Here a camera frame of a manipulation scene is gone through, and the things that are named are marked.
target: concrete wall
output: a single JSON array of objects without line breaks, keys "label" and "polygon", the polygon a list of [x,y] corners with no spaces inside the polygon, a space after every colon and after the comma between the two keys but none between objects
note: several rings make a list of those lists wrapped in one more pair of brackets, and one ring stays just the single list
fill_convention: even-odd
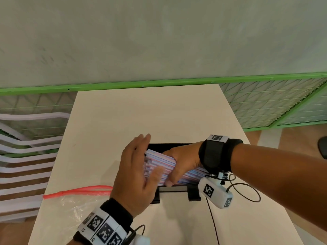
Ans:
[{"label": "concrete wall", "polygon": [[327,71],[327,0],[0,0],[0,87]]}]

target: black wristband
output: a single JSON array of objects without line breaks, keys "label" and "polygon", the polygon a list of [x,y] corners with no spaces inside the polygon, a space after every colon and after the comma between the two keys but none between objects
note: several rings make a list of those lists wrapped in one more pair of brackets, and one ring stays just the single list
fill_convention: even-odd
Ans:
[{"label": "black wristband", "polygon": [[[130,231],[130,225],[133,222],[133,216],[115,199],[111,198],[104,202],[100,209],[108,213],[115,221],[126,231]],[[74,241],[78,241],[84,245],[92,245],[79,231],[73,237]]]},{"label": "black wristband", "polygon": [[[231,155],[233,153],[233,150],[236,145],[243,143],[242,140],[240,139],[228,139],[226,143],[223,144],[222,148],[220,147],[220,150],[217,150],[216,153],[211,154],[211,155],[206,155],[206,146],[207,146],[207,140],[205,140],[200,148],[199,148],[199,158],[201,164],[204,166],[204,168],[210,173],[210,174],[216,174],[218,175],[219,172],[221,171],[226,171],[226,172],[232,172],[231,171]],[[210,160],[211,167],[208,167],[207,162],[205,162],[205,157],[206,160]]]}]

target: hand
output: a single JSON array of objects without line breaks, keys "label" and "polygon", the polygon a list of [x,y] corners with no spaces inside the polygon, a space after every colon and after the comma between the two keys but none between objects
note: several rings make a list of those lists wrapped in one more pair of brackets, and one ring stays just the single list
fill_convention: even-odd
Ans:
[{"label": "hand", "polygon": [[169,174],[166,180],[166,186],[176,184],[183,174],[201,165],[199,149],[202,143],[203,141],[183,145],[163,152],[163,154],[173,157],[176,160],[176,166]]},{"label": "hand", "polygon": [[135,137],[123,150],[119,170],[110,194],[135,218],[154,199],[164,167],[156,167],[149,178],[144,177],[144,153],[151,135]]}]

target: table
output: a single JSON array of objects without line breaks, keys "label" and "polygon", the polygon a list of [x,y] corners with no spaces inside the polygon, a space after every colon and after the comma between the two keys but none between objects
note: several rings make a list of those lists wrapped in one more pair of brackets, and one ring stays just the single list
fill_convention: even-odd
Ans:
[{"label": "table", "polygon": [[[197,142],[209,134],[248,143],[218,84],[79,92],[45,193],[113,185],[123,148],[140,133],[150,133],[152,143]],[[239,189],[256,197],[250,188]],[[285,209],[261,195],[260,203],[252,203],[234,193],[227,210],[209,202],[220,245],[303,244]],[[152,244],[218,244],[203,196],[197,202],[189,202],[186,192],[161,193],[160,198],[132,224],[145,224]],[[44,200],[29,244],[65,244],[105,199]]]}]

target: floor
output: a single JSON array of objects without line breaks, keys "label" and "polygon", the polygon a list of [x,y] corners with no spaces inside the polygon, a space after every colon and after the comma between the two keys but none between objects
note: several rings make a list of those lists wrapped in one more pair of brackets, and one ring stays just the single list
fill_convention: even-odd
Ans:
[{"label": "floor", "polygon": [[[317,141],[327,136],[327,124],[246,133],[251,144],[320,157]],[[327,244],[327,232],[287,210],[304,245]],[[35,218],[21,223],[0,223],[0,245],[27,245]]]}]

